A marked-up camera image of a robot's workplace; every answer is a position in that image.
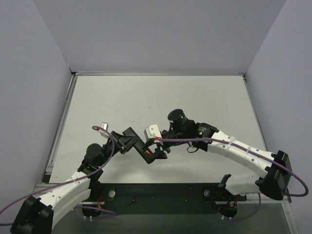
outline metal screw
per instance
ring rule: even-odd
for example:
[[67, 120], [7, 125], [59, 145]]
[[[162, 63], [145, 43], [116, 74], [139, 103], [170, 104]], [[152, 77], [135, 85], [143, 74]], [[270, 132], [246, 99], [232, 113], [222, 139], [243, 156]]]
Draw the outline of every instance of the metal screw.
[[208, 189], [206, 189], [206, 190], [204, 191], [204, 195], [205, 195], [205, 196], [210, 196], [210, 191], [209, 191]]
[[115, 196], [115, 191], [114, 190], [111, 190], [108, 192], [108, 196], [109, 197], [114, 197]]

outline white wall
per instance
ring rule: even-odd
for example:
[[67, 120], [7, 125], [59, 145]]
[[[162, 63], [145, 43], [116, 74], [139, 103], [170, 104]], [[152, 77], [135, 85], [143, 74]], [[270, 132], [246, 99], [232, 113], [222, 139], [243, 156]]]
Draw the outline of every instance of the white wall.
[[[312, 189], [312, 1], [288, 0], [247, 72], [247, 86], [271, 151], [283, 150]], [[290, 191], [303, 188], [291, 179]], [[312, 195], [293, 198], [301, 233], [312, 230]]]
[[[0, 207], [32, 191], [52, 146], [71, 74], [32, 0], [0, 1]], [[1, 215], [11, 222], [18, 208]], [[0, 227], [0, 233], [9, 228]]]
[[246, 72], [286, 0], [34, 0], [72, 71]]

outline white table surface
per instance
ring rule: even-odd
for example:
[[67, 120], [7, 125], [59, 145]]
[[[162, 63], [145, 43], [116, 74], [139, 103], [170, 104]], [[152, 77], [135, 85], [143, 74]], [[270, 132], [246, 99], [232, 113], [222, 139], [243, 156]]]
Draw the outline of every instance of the white table surface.
[[[50, 183], [65, 181], [77, 170], [92, 143], [106, 139], [92, 130], [109, 123], [109, 131], [132, 127], [145, 141], [144, 129], [169, 128], [167, 115], [180, 108], [189, 119], [206, 122], [236, 139], [264, 150], [247, 90], [240, 76], [80, 76], [56, 153]], [[220, 182], [225, 174], [251, 171], [227, 158], [187, 145], [173, 147], [168, 159], [147, 164], [132, 149], [117, 154], [99, 179], [104, 183]]]

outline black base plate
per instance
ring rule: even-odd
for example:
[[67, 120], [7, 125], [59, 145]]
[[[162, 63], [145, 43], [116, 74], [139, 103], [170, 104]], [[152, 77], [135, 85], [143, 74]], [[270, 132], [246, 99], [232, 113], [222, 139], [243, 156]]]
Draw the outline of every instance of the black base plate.
[[87, 201], [103, 193], [104, 209], [122, 214], [215, 214], [214, 201], [235, 201], [218, 183], [192, 184], [100, 184]]

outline robotic arm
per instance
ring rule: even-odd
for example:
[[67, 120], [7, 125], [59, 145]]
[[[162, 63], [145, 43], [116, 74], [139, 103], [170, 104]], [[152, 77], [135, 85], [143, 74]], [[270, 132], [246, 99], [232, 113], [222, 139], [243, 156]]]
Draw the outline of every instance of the robotic arm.
[[[248, 146], [235, 137], [227, 136], [207, 123], [195, 123], [187, 119], [180, 109], [168, 115], [169, 130], [160, 131], [157, 125], [151, 125], [144, 131], [146, 143], [128, 128], [123, 134], [114, 131], [108, 134], [107, 124], [102, 128], [93, 127], [108, 138], [105, 145], [91, 144], [78, 170], [65, 182], [65, 185], [50, 190], [37, 198], [27, 198], [13, 225], [13, 234], [49, 234], [57, 222], [80, 202], [89, 198], [92, 190], [99, 186], [101, 168], [116, 153], [127, 153], [134, 147], [143, 159], [152, 163], [156, 159], [166, 159], [171, 147], [189, 144], [190, 147], [225, 156], [253, 171], [250, 175], [225, 175], [218, 187], [222, 194], [245, 195], [259, 193], [282, 200], [291, 175], [288, 155], [282, 151], [277, 154], [261, 151]], [[154, 152], [149, 146], [155, 144]], [[281, 164], [287, 171], [277, 167]]]

